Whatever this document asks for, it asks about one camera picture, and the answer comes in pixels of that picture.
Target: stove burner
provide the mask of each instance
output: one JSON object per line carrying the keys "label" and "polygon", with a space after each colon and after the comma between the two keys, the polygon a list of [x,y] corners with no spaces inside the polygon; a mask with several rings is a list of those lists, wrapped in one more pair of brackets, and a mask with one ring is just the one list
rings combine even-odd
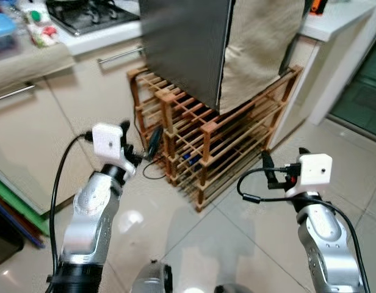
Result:
{"label": "stove burner", "polygon": [[139,20],[115,5],[114,0],[47,0],[51,18],[75,36]]}

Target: countertop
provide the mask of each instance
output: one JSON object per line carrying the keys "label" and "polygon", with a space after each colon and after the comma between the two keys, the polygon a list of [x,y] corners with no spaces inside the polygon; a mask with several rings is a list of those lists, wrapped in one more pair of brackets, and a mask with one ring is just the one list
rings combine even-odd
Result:
{"label": "countertop", "polygon": [[[134,1],[116,0],[116,5],[132,13],[139,13],[139,5]],[[322,42],[331,40],[345,28],[362,20],[372,13],[374,5],[363,0],[328,3],[321,16],[308,15],[300,33],[306,37]],[[140,21],[121,24],[119,26],[92,32],[80,37],[58,27],[59,38],[73,56],[93,51],[115,43],[140,37],[142,30]]]}

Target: metal drawer handle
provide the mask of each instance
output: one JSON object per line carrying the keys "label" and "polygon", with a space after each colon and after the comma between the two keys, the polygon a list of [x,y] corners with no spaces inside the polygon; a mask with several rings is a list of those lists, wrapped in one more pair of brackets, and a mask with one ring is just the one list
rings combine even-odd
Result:
{"label": "metal drawer handle", "polygon": [[10,98],[11,96],[15,96],[15,95],[17,95],[18,93],[23,93],[23,92],[26,92],[26,91],[28,91],[28,90],[32,90],[32,89],[35,88],[35,86],[36,86],[36,85],[31,84],[30,82],[27,82],[27,83],[26,83],[26,86],[23,87],[22,89],[15,90],[14,92],[7,93],[6,95],[0,96],[0,100],[5,99],[5,98]]}
{"label": "metal drawer handle", "polygon": [[130,55],[132,53],[136,53],[136,52],[142,52],[145,48],[144,47],[139,47],[137,49],[134,49],[134,50],[131,50],[131,51],[128,51],[128,52],[125,52],[123,54],[119,54],[119,55],[116,55],[116,56],[113,56],[111,58],[107,58],[107,59],[97,59],[97,62],[99,64],[104,64],[104,63],[108,63],[108,62],[111,62],[113,60],[116,60],[116,59],[119,59],[119,58],[122,58],[124,56],[127,56],[127,55]]}

